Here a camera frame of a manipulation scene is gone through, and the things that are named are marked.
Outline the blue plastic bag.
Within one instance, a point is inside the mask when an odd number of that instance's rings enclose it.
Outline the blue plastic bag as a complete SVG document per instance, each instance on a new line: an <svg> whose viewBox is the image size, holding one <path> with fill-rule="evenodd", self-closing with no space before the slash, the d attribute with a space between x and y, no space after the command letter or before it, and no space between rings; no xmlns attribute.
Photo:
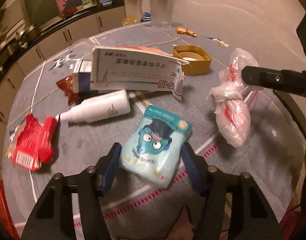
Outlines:
<svg viewBox="0 0 306 240"><path fill-rule="evenodd" d="M144 12L141 16L140 22L149 22L151 20L151 14L149 12Z"/></svg>

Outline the yellow plastic bag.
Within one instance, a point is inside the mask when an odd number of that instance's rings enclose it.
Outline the yellow plastic bag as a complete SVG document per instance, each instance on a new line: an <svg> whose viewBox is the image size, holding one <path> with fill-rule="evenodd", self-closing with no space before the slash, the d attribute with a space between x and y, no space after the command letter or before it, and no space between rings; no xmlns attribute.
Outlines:
<svg viewBox="0 0 306 240"><path fill-rule="evenodd" d="M139 20L135 15L128 15L126 18L123 20L122 25L133 25L133 24L138 24Z"/></svg>

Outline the red crumpled wrapper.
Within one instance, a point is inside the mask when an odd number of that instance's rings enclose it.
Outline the red crumpled wrapper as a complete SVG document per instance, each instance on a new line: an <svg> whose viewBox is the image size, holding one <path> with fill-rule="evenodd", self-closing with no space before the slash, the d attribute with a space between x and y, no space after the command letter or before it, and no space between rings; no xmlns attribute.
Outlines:
<svg viewBox="0 0 306 240"><path fill-rule="evenodd" d="M19 165L30 171L37 171L43 163L49 163L54 157L52 140L57 119L47 116L43 123L33 114L10 132L10 144L5 153L13 165Z"/></svg>

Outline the brown crumpled wrapper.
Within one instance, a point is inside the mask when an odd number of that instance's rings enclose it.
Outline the brown crumpled wrapper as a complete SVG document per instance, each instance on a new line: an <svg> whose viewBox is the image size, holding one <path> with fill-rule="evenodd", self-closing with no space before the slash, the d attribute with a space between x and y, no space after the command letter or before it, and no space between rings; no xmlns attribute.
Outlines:
<svg viewBox="0 0 306 240"><path fill-rule="evenodd" d="M79 94L73 92L73 78L71 75L56 82L59 89L63 90L68 97L68 106L71 106L79 99Z"/></svg>

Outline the clear plastic pitcher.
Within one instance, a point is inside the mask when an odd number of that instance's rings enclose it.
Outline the clear plastic pitcher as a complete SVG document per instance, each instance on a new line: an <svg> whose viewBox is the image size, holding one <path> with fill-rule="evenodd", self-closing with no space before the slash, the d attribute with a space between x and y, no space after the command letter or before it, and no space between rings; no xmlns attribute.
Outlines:
<svg viewBox="0 0 306 240"><path fill-rule="evenodd" d="M138 9L142 16L144 11L142 3L145 0L139 0ZM170 27L173 23L173 0L148 0L151 14L151 25L153 27Z"/></svg>

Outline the grey patterned tablecloth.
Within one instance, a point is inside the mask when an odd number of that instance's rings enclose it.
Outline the grey patterned tablecloth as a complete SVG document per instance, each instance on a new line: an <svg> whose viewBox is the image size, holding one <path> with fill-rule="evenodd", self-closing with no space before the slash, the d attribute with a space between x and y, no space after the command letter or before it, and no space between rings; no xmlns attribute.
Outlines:
<svg viewBox="0 0 306 240"><path fill-rule="evenodd" d="M23 80L3 182L22 239L282 239L306 137L249 49L137 24L84 38Z"/></svg>

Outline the white plastic bottle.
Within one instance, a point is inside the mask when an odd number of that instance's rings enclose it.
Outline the white plastic bottle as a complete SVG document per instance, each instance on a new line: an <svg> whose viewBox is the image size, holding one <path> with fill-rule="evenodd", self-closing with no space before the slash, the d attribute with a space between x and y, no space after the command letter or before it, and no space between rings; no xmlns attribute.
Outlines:
<svg viewBox="0 0 306 240"><path fill-rule="evenodd" d="M61 122L96 122L116 116L128 114L131 111L126 90L95 96L83 100L79 105L63 112L55 117Z"/></svg>

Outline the small white blue box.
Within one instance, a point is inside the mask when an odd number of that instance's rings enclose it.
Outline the small white blue box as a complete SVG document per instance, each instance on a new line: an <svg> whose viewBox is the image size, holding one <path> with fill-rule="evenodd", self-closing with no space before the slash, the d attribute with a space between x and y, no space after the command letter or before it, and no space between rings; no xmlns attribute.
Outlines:
<svg viewBox="0 0 306 240"><path fill-rule="evenodd" d="M90 76L92 72L91 60L77 60L72 72L72 87L74 93L90 91Z"/></svg>

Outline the clear crumpled plastic wrap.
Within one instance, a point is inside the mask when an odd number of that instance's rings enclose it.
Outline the clear crumpled plastic wrap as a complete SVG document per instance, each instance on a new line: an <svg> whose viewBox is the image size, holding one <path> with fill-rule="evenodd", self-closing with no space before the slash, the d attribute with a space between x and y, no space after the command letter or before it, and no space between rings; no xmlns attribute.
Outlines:
<svg viewBox="0 0 306 240"><path fill-rule="evenodd" d="M77 40L68 49L65 56L66 63L76 63L79 59L92 60L93 48L97 46L97 43L92 38L81 38Z"/></svg>

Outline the red plastic basket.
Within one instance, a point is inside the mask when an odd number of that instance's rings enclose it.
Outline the red plastic basket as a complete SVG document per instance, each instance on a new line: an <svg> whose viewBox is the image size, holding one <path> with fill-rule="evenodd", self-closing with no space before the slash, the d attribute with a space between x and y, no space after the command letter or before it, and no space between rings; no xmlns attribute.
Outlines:
<svg viewBox="0 0 306 240"><path fill-rule="evenodd" d="M1 233L6 233L6 237L10 237L10 239L20 239L7 206L4 185L1 179L0 179L0 229L2 229Z"/></svg>

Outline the pink object at window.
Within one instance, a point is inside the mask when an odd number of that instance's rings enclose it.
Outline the pink object at window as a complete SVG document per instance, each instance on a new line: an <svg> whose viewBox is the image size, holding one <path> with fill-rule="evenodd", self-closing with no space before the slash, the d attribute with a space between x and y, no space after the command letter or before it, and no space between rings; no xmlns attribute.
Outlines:
<svg viewBox="0 0 306 240"><path fill-rule="evenodd" d="M61 15L63 15L65 7L67 5L67 0L58 0L58 10Z"/></svg>

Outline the steel cooking pot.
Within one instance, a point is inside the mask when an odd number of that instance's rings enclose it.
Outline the steel cooking pot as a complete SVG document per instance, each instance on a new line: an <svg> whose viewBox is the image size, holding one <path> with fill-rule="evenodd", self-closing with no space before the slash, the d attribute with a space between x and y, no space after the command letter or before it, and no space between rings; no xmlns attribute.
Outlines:
<svg viewBox="0 0 306 240"><path fill-rule="evenodd" d="M20 47L26 48L35 39L41 36L41 30L37 25L32 24L26 29L23 29L17 36L17 42Z"/></svg>

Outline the large white medicine box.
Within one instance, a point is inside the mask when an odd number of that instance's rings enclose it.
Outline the large white medicine box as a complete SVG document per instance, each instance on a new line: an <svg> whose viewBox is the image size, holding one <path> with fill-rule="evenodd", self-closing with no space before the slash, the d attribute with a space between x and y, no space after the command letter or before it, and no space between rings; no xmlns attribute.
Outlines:
<svg viewBox="0 0 306 240"><path fill-rule="evenodd" d="M182 99L182 67L189 64L186 60L144 47L97 46L92 56L92 90L166 91Z"/></svg>

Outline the light blue cartoon snack bag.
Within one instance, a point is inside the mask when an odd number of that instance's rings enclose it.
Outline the light blue cartoon snack bag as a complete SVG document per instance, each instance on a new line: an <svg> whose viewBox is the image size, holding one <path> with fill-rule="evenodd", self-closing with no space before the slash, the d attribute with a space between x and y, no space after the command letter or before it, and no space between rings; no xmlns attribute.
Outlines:
<svg viewBox="0 0 306 240"><path fill-rule="evenodd" d="M121 149L120 166L155 187L166 189L191 130L192 124L180 116L149 105Z"/></svg>

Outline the pink white plastic bag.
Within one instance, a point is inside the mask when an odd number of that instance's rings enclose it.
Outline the pink white plastic bag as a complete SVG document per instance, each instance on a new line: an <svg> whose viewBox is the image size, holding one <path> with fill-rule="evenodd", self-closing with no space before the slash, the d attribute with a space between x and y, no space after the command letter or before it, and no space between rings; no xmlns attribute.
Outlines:
<svg viewBox="0 0 306 240"><path fill-rule="evenodd" d="M225 140L237 148L247 139L251 125L251 115L244 98L261 87L247 85L242 79L246 66L259 67L256 59L248 51L235 48L229 66L219 72L221 85L211 88L207 99L216 104L216 123Z"/></svg>

